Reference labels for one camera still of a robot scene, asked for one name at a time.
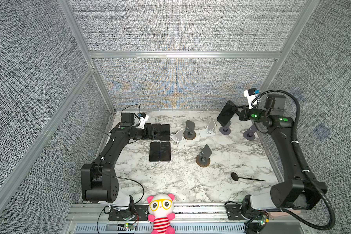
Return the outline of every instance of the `pink arm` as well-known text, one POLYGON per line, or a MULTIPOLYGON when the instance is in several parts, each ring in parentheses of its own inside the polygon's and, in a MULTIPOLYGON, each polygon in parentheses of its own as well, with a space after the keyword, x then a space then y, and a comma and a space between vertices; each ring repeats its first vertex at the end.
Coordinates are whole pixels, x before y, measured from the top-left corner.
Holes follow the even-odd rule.
POLYGON ((154 219, 155 219, 154 215, 151 214, 148 216, 148 221, 153 222, 154 219))
POLYGON ((175 217, 176 217, 176 216, 175 216, 174 213, 171 213, 171 214, 168 214, 168 215, 167 215, 167 218, 169 219, 169 221, 170 221, 170 220, 173 220, 175 217))

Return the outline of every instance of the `white marble surface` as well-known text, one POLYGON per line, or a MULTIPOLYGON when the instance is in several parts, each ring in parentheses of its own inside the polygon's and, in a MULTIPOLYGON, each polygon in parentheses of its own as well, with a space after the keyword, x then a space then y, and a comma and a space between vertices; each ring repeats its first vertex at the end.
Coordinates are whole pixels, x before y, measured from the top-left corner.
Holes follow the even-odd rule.
MULTIPOLYGON (((254 141, 243 137, 243 132, 251 121, 232 118, 232 133, 225 136, 219 132, 220 124, 216 118, 218 111, 152 111, 146 112, 151 124, 170 124, 171 133, 184 129, 186 120, 195 123, 197 137, 179 146, 171 140, 171 162, 150 162, 149 145, 151 140, 138 140, 128 144, 118 158, 115 170, 117 176, 139 181, 145 189, 141 202, 158 193, 172 193, 176 202, 241 202, 247 194, 269 192, 277 184, 276 176, 256 135, 254 141), (198 130, 214 119, 216 135, 201 138, 198 130), (212 150, 211 164, 202 168, 195 162, 197 154, 208 144, 212 150), (258 182, 240 179, 234 181, 230 173, 240 177, 266 180, 258 182)), ((120 112, 114 120, 115 126, 121 120, 120 112)), ((141 187, 128 180, 120 180, 120 190, 132 195, 137 201, 141 187)))

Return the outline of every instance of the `pink foot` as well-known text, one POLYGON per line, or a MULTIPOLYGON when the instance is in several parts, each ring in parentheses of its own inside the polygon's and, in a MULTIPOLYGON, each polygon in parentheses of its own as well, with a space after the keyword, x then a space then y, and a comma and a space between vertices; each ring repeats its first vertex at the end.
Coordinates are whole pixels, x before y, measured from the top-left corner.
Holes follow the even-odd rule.
POLYGON ((171 226, 169 226, 165 231, 165 234, 174 234, 174 233, 175 233, 175 230, 171 226))

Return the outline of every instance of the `plush toy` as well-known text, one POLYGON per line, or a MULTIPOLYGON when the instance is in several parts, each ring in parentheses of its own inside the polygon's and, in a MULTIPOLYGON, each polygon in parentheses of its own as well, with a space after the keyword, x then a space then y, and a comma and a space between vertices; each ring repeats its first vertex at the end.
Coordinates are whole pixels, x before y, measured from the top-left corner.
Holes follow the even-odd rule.
POLYGON ((174 195, 157 194, 147 198, 149 204, 148 220, 153 222, 153 231, 151 234, 174 234, 174 228, 170 226, 169 221, 175 218, 174 195))

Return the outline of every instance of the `corrugated black hose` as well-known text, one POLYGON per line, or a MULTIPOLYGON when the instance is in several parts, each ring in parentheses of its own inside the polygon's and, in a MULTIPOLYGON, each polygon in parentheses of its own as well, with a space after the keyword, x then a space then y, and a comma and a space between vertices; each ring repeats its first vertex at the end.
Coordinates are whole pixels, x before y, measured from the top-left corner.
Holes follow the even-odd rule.
POLYGON ((283 94, 286 94, 287 96, 289 96, 296 105, 296 115, 295 115, 295 120, 294 120, 294 125, 292 128, 292 132, 291 132, 291 143, 292 146, 294 148, 295 151, 295 156, 299 161, 299 165, 302 169, 303 174, 305 175, 305 177, 312 183, 312 185, 314 186, 314 188, 316 189, 316 191, 318 192, 318 194, 321 196, 321 199, 324 201, 326 208, 328 209, 329 212, 329 222, 326 225, 320 226, 320 225, 316 225, 313 223, 310 223, 304 219, 302 219, 301 217, 299 217, 298 215, 296 215, 295 213, 291 212, 290 210, 287 209, 281 209, 283 212, 289 213, 290 215, 292 215, 294 218, 296 218, 297 220, 299 220, 300 222, 304 223, 305 225, 312 227, 314 229, 318 229, 318 230, 329 230, 332 229, 332 227, 334 227, 335 225, 335 213, 334 210, 332 208, 332 205, 330 203, 330 201, 328 200, 328 198, 326 197, 326 195, 322 192, 322 190, 319 188, 319 186, 317 185, 317 180, 312 178, 309 173, 310 173, 310 169, 307 165, 307 162, 305 161, 304 157, 303 157, 303 153, 302 150, 300 148, 299 142, 298 142, 298 137, 296 135, 296 129, 298 127, 298 121, 299 121, 299 115, 300 115, 300 105, 298 100, 290 93, 286 92, 286 91, 282 91, 282 90, 268 90, 265 92, 262 92, 257 98, 255 98, 252 102, 251 105, 253 107, 258 107, 259 106, 259 101, 257 102, 256 105, 253 105, 253 103, 259 99, 260 97, 262 97, 264 94, 270 93, 270 92, 280 92, 283 94))

